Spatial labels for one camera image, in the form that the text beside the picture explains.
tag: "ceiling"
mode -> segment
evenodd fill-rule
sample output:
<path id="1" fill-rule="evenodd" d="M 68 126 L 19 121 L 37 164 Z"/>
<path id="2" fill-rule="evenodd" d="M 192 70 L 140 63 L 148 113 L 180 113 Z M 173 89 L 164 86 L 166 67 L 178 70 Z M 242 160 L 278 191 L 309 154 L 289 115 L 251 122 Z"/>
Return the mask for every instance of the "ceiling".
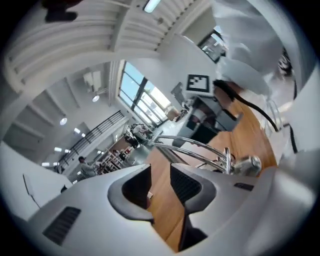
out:
<path id="1" fill-rule="evenodd" d="M 39 5 L 30 10 L 4 55 L 1 139 L 36 163 L 57 161 L 54 147 L 81 139 L 74 128 L 89 131 L 118 110 L 121 60 L 157 58 L 161 44 L 210 7 L 209 0 L 162 0 L 146 13 L 146 2 L 85 0 L 70 9 L 78 13 L 75 21 L 49 24 Z M 100 71 L 105 91 L 95 103 L 83 79 L 92 71 Z"/>

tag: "staircase railing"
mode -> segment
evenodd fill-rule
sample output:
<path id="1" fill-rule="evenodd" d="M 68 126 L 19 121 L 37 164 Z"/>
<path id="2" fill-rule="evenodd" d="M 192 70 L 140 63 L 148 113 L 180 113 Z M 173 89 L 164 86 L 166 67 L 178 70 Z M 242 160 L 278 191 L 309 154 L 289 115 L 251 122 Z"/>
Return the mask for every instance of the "staircase railing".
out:
<path id="1" fill-rule="evenodd" d="M 58 168 L 61 173 L 64 172 L 64 169 L 69 165 L 71 160 L 78 158 L 80 156 L 80 152 L 85 149 L 88 145 L 90 145 L 93 141 L 95 141 L 99 136 L 101 136 L 106 130 L 111 128 L 115 125 L 118 121 L 122 120 L 125 116 L 119 110 L 118 112 L 114 113 L 112 116 L 104 120 L 94 129 L 89 131 L 85 137 L 80 139 L 76 144 L 74 144 L 69 153 L 65 153 L 62 158 L 59 160 L 59 165 L 55 167 L 55 171 L 58 172 Z"/>

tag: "glass wall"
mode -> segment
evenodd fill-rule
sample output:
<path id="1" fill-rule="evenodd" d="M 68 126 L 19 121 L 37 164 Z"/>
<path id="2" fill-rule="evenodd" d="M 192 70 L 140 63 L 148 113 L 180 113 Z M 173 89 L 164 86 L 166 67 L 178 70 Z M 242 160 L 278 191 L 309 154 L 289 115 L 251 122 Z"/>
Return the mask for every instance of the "glass wall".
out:
<path id="1" fill-rule="evenodd" d="M 206 36 L 198 46 L 217 63 L 221 56 L 226 55 L 227 47 L 221 36 L 221 29 L 215 26 L 212 33 Z"/>
<path id="2" fill-rule="evenodd" d="M 171 102 L 129 62 L 125 63 L 119 97 L 148 126 L 166 122 L 166 109 Z"/>

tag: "white panel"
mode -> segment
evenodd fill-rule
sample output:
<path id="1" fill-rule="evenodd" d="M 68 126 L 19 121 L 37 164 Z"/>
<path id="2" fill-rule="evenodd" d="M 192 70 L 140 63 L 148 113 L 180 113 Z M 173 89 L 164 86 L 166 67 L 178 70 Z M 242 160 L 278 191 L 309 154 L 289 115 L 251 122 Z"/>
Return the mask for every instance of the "white panel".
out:
<path id="1" fill-rule="evenodd" d="M 18 94 L 10 87 L 0 73 L 0 112 L 18 98 Z"/>
<path id="2" fill-rule="evenodd" d="M 35 158 L 36 147 L 38 142 L 41 141 L 14 124 L 10 127 L 3 140 L 30 160 Z"/>
<path id="3" fill-rule="evenodd" d="M 52 99 L 47 95 L 46 91 L 39 94 L 34 100 L 33 104 L 41 108 L 53 121 L 57 124 L 63 118 L 60 109 L 53 103 Z"/>
<path id="4" fill-rule="evenodd" d="M 26 175 L 40 207 L 61 194 L 61 189 L 72 184 L 66 176 L 24 158 L 4 142 L 0 145 L 0 189 L 10 211 L 28 220 L 39 207 L 28 195 L 23 175 Z"/>
<path id="5" fill-rule="evenodd" d="M 35 114 L 29 106 L 27 106 L 17 117 L 17 119 L 20 123 L 27 125 L 28 127 L 39 131 L 43 135 L 47 135 L 50 130 L 52 129 L 52 126 L 49 125 L 47 122 L 45 122 L 42 118 L 40 118 L 39 115 Z"/>
<path id="6" fill-rule="evenodd" d="M 59 100 L 62 108 L 67 113 L 72 113 L 77 110 L 77 103 L 75 102 L 65 79 L 53 84 L 48 90 L 55 96 L 56 99 Z"/>
<path id="7" fill-rule="evenodd" d="M 200 15 L 184 32 L 183 35 L 193 41 L 196 45 L 212 32 L 216 23 L 212 9 L 208 8 Z"/>

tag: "man in gray shirt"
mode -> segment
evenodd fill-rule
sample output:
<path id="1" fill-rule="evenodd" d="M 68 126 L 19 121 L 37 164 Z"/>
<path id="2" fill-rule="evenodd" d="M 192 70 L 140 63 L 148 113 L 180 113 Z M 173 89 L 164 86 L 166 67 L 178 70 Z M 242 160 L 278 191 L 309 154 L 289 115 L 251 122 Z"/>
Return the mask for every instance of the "man in gray shirt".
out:
<path id="1" fill-rule="evenodd" d="M 85 178 L 90 178 L 97 175 L 96 167 L 93 164 L 89 165 L 88 163 L 86 163 L 83 156 L 79 156 L 78 160 L 81 166 L 81 173 Z"/>

